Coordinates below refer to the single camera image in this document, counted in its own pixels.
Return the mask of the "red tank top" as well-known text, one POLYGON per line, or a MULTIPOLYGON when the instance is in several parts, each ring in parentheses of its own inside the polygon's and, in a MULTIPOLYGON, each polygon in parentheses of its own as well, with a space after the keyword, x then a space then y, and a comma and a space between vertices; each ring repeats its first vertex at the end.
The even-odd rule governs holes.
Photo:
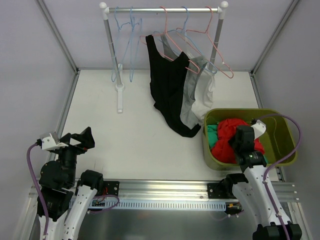
POLYGON ((211 148, 211 154, 225 164, 265 166, 265 150, 259 137, 266 130, 261 121, 250 125, 239 118, 222 120, 217 125, 217 141, 211 148))

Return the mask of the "green tank top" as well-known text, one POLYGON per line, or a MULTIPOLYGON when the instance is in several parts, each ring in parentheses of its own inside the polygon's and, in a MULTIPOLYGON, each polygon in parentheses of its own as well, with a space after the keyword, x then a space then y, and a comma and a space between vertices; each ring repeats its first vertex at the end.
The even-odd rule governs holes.
POLYGON ((210 152, 221 163, 237 163, 234 151, 229 145, 229 140, 235 135, 237 126, 250 125, 239 118, 228 118, 206 127, 210 152))

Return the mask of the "light blue hanger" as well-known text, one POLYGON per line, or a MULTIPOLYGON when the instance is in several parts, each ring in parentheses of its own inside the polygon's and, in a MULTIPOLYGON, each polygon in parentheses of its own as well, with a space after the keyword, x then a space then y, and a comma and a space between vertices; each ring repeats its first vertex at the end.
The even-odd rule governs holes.
POLYGON ((117 59, 117 53, 120 49, 120 37, 121 37, 121 30, 122 28, 126 28, 127 26, 129 26, 131 29, 132 29, 132 23, 133 21, 131 20, 131 17, 129 18, 129 21, 127 22, 122 22, 122 23, 119 23, 118 21, 118 17, 117 17, 117 11, 120 9, 119 6, 115 7, 114 9, 114 13, 113 13, 113 16, 114 16, 114 20, 115 20, 115 23, 116 23, 116 29, 117 29, 117 35, 116 35, 116 38, 115 40, 113 41, 113 57, 112 57, 112 61, 114 63, 114 69, 112 71, 112 74, 111 74, 111 80, 113 83, 115 83, 117 81, 117 74, 120 75, 120 70, 119 70, 119 67, 118 67, 118 59, 117 59))

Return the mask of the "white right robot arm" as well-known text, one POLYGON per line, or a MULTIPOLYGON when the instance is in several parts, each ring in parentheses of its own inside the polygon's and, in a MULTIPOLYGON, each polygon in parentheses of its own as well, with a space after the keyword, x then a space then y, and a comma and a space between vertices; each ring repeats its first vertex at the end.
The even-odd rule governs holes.
POLYGON ((256 231, 254 240, 299 240, 302 229, 292 223, 284 211, 269 178, 270 168, 264 155, 254 149, 255 140, 266 131, 258 121, 252 126, 239 125, 229 140, 241 173, 226 175, 222 181, 223 193, 236 198, 242 210, 251 214, 256 231))

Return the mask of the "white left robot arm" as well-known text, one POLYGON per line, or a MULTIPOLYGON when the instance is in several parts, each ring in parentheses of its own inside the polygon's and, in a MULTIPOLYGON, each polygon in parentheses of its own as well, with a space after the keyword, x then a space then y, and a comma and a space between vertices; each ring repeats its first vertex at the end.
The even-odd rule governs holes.
POLYGON ((36 141, 56 160, 45 163, 38 181, 37 214, 44 240, 76 240, 89 204, 104 190, 103 174, 85 170, 76 181, 77 157, 95 147, 91 127, 58 137, 48 132, 36 141))

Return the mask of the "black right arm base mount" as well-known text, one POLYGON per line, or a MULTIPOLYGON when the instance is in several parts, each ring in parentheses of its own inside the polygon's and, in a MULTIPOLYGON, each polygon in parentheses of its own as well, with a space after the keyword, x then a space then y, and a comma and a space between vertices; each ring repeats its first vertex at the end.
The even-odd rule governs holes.
POLYGON ((230 188, 224 183, 210 182, 206 186, 209 199, 235 199, 230 188))

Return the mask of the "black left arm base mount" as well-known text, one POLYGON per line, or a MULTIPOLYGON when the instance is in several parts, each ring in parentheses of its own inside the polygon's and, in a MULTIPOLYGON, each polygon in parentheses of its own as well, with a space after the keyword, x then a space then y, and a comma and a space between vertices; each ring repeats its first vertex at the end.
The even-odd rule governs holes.
POLYGON ((120 182, 115 180, 104 180, 99 194, 102 195, 119 195, 120 182))

